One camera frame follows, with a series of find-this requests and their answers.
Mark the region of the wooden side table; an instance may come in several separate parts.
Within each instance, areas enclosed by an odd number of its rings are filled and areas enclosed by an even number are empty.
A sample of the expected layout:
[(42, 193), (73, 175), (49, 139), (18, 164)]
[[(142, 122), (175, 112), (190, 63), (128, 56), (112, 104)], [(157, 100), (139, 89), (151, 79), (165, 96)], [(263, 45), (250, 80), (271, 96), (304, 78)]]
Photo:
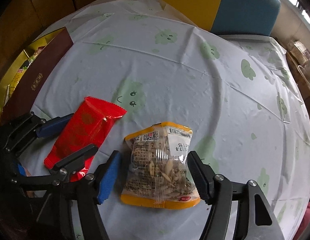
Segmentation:
[(301, 66), (298, 65), (298, 62), (291, 56), (289, 52), (286, 52), (286, 60), (293, 78), (301, 92), (303, 100), (305, 100), (307, 103), (310, 103), (310, 83), (303, 74)]

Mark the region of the patterned tissue box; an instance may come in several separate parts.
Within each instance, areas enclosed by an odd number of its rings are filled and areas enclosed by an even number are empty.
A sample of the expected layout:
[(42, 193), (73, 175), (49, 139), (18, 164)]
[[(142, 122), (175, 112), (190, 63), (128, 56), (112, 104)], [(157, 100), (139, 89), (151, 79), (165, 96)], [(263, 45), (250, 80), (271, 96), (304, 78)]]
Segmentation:
[(300, 40), (290, 40), (287, 44), (287, 49), (300, 65), (310, 60), (310, 52)]

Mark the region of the clear sunflower seed bag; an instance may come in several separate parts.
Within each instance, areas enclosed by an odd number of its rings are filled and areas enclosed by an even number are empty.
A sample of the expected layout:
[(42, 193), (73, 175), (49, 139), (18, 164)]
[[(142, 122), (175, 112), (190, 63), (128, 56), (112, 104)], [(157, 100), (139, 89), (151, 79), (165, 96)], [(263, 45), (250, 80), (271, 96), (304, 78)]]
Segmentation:
[(180, 210), (200, 202), (187, 178), (186, 159), (192, 129), (162, 122), (129, 134), (130, 165), (120, 199), (127, 205)]

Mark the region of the red snack packet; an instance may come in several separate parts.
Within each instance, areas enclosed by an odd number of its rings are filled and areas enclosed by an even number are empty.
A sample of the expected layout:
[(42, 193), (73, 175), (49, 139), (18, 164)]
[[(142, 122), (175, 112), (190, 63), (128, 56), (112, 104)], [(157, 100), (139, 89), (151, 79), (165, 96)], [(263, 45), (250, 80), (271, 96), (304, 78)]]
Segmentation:
[(90, 144), (100, 147), (115, 122), (126, 113), (114, 103), (85, 97), (44, 159), (44, 166), (51, 170), (57, 162)]

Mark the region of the maroon gift box gold interior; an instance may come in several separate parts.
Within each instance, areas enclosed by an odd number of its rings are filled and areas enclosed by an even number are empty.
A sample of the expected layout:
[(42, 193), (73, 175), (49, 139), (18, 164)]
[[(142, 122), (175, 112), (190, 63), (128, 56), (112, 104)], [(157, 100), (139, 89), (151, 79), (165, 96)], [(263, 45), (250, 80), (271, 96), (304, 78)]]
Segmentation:
[(28, 45), (0, 81), (0, 126), (31, 110), (43, 84), (73, 45), (67, 28)]

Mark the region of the grey yellow blue chair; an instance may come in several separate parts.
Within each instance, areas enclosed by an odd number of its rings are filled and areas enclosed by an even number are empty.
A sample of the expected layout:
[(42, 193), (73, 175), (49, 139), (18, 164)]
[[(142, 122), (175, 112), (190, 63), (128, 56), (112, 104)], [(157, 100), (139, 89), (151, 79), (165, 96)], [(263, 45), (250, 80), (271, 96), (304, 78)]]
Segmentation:
[(216, 35), (269, 36), (280, 0), (163, 0), (193, 24)]

